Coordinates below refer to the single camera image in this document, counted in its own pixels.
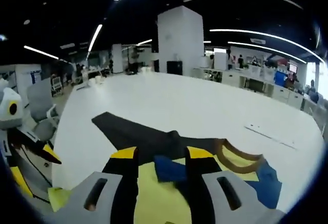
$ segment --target window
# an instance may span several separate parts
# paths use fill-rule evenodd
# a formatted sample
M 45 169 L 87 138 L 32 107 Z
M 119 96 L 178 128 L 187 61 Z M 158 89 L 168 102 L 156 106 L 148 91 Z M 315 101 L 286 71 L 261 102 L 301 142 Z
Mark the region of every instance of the window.
M 324 99 L 328 99 L 328 69 L 324 63 L 320 63 L 319 65 L 318 92 L 323 96 Z
M 315 63 L 308 63 L 306 70 L 306 85 L 311 85 L 311 80 L 316 78 L 316 65 Z M 324 99 L 328 99 L 328 69 L 325 64 L 319 65 L 319 86 L 318 92 Z
M 306 68 L 306 81 L 305 84 L 311 86 L 311 80 L 316 79 L 316 64 L 308 63 Z

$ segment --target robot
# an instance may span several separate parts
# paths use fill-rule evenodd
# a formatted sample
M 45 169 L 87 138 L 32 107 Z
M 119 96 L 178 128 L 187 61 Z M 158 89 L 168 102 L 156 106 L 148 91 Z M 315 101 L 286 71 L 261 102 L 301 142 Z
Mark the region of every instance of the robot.
M 11 88 L 8 82 L 0 80 L 0 150 L 3 160 L 7 163 L 19 187 L 33 197 L 28 187 L 18 161 L 21 159 L 16 149 L 25 146 L 37 156 L 56 164 L 62 164 L 59 157 L 46 142 L 40 141 L 37 136 L 23 124 L 23 103 L 21 96 Z
M 91 174 L 72 190 L 62 208 L 44 217 L 46 223 L 134 223 L 138 157 L 137 147 L 112 154 L 102 172 Z M 256 191 L 233 172 L 214 172 L 217 162 L 209 152 L 189 147 L 185 157 L 186 200 L 193 224 L 274 224 L 283 218 L 283 212 L 264 206 Z

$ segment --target cabinet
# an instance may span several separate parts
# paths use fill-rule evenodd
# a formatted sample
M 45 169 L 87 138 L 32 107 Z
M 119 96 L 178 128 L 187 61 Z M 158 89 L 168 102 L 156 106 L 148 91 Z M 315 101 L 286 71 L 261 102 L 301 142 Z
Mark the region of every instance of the cabinet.
M 272 98 L 275 100 L 288 104 L 289 95 L 290 91 L 283 87 L 275 86 L 273 88 Z
M 288 104 L 298 110 L 301 109 L 303 102 L 303 96 L 297 93 L 291 92 L 288 99 Z
M 240 87 L 240 75 L 238 73 L 223 72 L 221 83 L 233 87 Z

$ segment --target white robot head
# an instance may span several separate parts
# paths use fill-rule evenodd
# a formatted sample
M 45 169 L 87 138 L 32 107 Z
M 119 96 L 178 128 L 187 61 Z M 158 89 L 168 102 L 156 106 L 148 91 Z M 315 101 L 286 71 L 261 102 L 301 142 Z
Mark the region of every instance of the white robot head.
M 6 130 L 22 125 L 23 103 L 21 96 L 11 88 L 0 90 L 0 129 Z

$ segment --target blue cloth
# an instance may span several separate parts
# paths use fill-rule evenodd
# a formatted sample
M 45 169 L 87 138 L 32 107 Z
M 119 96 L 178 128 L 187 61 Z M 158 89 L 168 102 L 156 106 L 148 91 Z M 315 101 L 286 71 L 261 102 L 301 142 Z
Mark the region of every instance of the blue cloth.
M 282 183 L 277 178 L 277 172 L 265 161 L 256 171 L 259 181 L 246 181 L 257 193 L 257 199 L 269 209 L 275 209 L 278 204 Z
M 154 156 L 154 162 L 159 182 L 180 182 L 187 180 L 185 165 L 171 161 L 165 156 Z

